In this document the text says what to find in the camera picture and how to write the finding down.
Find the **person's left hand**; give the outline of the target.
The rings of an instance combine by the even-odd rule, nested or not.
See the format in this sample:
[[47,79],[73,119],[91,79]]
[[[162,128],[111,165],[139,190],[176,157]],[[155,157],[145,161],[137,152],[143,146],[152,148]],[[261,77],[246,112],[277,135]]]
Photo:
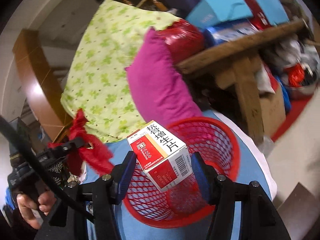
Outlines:
[[37,200],[37,204],[26,194],[19,193],[16,197],[18,209],[23,219],[34,229],[41,227],[40,221],[35,216],[35,211],[40,210],[46,216],[50,213],[56,198],[52,191],[46,191],[41,194]]

